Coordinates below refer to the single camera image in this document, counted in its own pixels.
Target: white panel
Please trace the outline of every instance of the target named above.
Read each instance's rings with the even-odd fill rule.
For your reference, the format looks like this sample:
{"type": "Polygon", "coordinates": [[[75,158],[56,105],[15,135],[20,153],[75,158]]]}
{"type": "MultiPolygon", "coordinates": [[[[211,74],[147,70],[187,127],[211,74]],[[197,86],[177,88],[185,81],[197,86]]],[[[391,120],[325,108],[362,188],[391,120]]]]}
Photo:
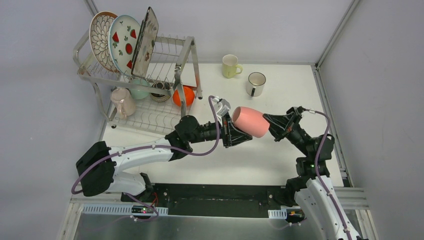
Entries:
{"type": "Polygon", "coordinates": [[[99,11],[139,22],[151,6],[159,34],[194,36],[200,61],[313,62],[350,0],[95,0],[99,11]]]}
{"type": "Polygon", "coordinates": [[[72,60],[92,17],[81,0],[2,0],[0,16],[0,239],[54,240],[99,134],[72,60]]]}
{"type": "Polygon", "coordinates": [[[362,1],[322,66],[380,239],[423,239],[424,2],[362,1]]]}

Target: patterned plate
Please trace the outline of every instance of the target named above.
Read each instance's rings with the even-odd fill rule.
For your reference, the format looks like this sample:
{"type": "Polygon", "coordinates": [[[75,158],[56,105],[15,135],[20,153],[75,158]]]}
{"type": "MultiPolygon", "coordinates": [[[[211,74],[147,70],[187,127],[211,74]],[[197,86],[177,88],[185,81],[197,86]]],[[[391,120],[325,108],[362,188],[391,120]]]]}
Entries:
{"type": "Polygon", "coordinates": [[[90,24],[90,45],[97,61],[107,70],[118,72],[109,52],[108,33],[116,14],[109,11],[97,13],[90,24]]]}
{"type": "Polygon", "coordinates": [[[158,19],[156,18],[153,9],[148,7],[144,24],[141,24],[137,45],[135,46],[135,54],[132,58],[134,67],[132,68],[131,73],[133,75],[140,78],[144,78],[146,76],[150,60],[152,59],[152,52],[155,47],[158,31],[158,19]]]}
{"type": "Polygon", "coordinates": [[[113,64],[126,76],[131,76],[133,54],[136,49],[140,24],[128,15],[113,20],[109,30],[109,51],[113,64]]]}

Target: white table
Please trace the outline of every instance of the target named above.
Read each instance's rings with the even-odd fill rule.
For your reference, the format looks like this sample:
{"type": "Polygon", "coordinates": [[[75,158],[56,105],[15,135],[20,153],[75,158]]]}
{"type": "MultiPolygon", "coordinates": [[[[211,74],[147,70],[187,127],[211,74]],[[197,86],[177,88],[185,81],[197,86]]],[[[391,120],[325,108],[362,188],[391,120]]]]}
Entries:
{"type": "MultiPolygon", "coordinates": [[[[227,79],[221,74],[221,65],[200,64],[200,79],[203,99],[196,99],[190,115],[200,124],[214,122],[208,96],[215,95],[231,104],[232,115],[237,106],[246,106],[263,113],[284,115],[290,107],[322,111],[314,75],[309,65],[244,64],[243,73],[227,79]],[[261,72],[266,76],[262,95],[250,97],[245,84],[250,73],[261,72]]],[[[186,64],[182,80],[194,84],[191,64],[186,64]]],[[[323,134],[326,128],[324,117],[304,113],[300,121],[302,128],[312,137],[323,134]]],[[[108,146],[127,146],[146,143],[163,135],[125,127],[112,129],[106,126],[103,140],[108,146]]],[[[214,145],[213,141],[192,144],[195,153],[203,153],[214,145]]],[[[303,154],[287,139],[274,142],[268,132],[264,137],[244,142],[225,149],[220,142],[214,152],[207,156],[186,156],[171,162],[155,162],[129,169],[131,173],[146,173],[152,183],[170,184],[218,184],[218,185],[263,185],[283,186],[286,180],[297,176],[296,158],[303,154]]],[[[334,186],[343,187],[342,176],[336,156],[327,160],[327,167],[334,186]]]]}

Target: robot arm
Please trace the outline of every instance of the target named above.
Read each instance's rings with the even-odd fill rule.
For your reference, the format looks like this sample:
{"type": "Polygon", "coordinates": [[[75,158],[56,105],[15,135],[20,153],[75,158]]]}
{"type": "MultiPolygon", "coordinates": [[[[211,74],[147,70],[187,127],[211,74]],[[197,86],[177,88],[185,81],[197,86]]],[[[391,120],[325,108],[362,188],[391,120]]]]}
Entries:
{"type": "MultiPolygon", "coordinates": [[[[252,140],[251,135],[234,126],[228,114],[230,104],[225,99],[215,97],[212,101],[215,102],[219,138],[226,148],[252,140]]],[[[148,176],[144,173],[130,174],[124,170],[153,162],[181,159],[193,152],[190,144],[216,139],[216,123],[200,125],[194,116],[186,115],[173,132],[153,142],[125,147],[108,147],[104,141],[96,142],[77,161],[78,174],[81,176],[100,159],[106,160],[89,170],[81,179],[82,193],[92,197],[104,192],[122,192],[143,201],[143,195],[150,196],[149,191],[145,192],[150,185],[148,176]]]]}
{"type": "MultiPolygon", "coordinates": [[[[251,135],[234,126],[228,114],[230,104],[217,97],[214,102],[219,138],[222,139],[223,145],[229,148],[252,140],[251,135]]],[[[263,115],[270,123],[269,131],[276,142],[287,138],[305,155],[296,160],[296,171],[299,176],[288,179],[283,195],[275,196],[275,200],[286,206],[299,205],[312,220],[313,229],[321,239],[359,240],[361,238],[358,232],[349,221],[347,227],[343,227],[343,221],[348,218],[343,211],[339,212],[342,208],[334,193],[330,173],[326,167],[325,160],[331,159],[335,140],[331,135],[325,137],[318,157],[319,175],[331,189],[330,194],[327,194],[317,179],[314,164],[315,155],[324,136],[311,137],[300,127],[299,122],[304,111],[306,109],[303,107],[292,107],[286,115],[263,115]]],[[[187,115],[181,118],[173,132],[153,142],[126,147],[108,147],[104,141],[97,142],[76,163],[78,174],[81,176],[100,159],[106,159],[82,178],[82,192],[87,197],[103,192],[123,192],[143,201],[143,194],[147,197],[151,194],[147,190],[151,185],[148,176],[144,173],[130,174],[124,170],[153,162],[181,159],[193,151],[190,144],[216,140],[217,134],[216,123],[208,122],[200,125],[194,116],[187,115]]]]}

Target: dish rack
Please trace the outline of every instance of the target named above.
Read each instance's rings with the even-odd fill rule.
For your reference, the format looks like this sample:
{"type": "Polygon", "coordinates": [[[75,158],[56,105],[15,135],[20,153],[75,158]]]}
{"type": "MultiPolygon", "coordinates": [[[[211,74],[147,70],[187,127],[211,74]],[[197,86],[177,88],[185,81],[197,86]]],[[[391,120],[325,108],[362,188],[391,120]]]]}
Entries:
{"type": "Polygon", "coordinates": [[[158,36],[156,38],[153,53],[151,55],[151,61],[146,73],[146,77],[143,78],[150,86],[144,86],[141,84],[132,83],[133,77],[125,76],[120,72],[112,72],[105,69],[95,58],[93,53],[90,51],[85,60],[81,63],[79,59],[80,50],[86,44],[89,39],[89,31],[82,36],[79,42],[73,49],[73,60],[79,67],[78,76],[85,81],[91,83],[94,88],[94,94],[100,113],[104,118],[112,124],[112,127],[116,125],[141,129],[149,132],[155,132],[160,134],[168,134],[174,130],[175,125],[180,121],[181,117],[187,115],[190,112],[190,106],[186,104],[186,98],[184,94],[179,94],[182,102],[181,107],[175,105],[172,99],[165,102],[153,101],[150,96],[144,99],[135,100],[136,111],[134,114],[129,116],[127,119],[120,119],[119,114],[117,115],[117,109],[113,106],[113,110],[110,115],[105,110],[102,101],[102,95],[98,84],[105,84],[115,88],[127,88],[137,89],[145,92],[150,92],[160,95],[172,96],[175,90],[179,93],[183,93],[183,84],[181,80],[181,74],[184,66],[189,59],[191,53],[191,59],[194,68],[195,85],[190,86],[195,93],[195,99],[202,99],[202,88],[199,76],[199,62],[196,50],[195,38],[192,36],[178,38],[169,36],[158,36]],[[157,83],[168,83],[171,89],[160,89],[151,87],[157,83]]]}

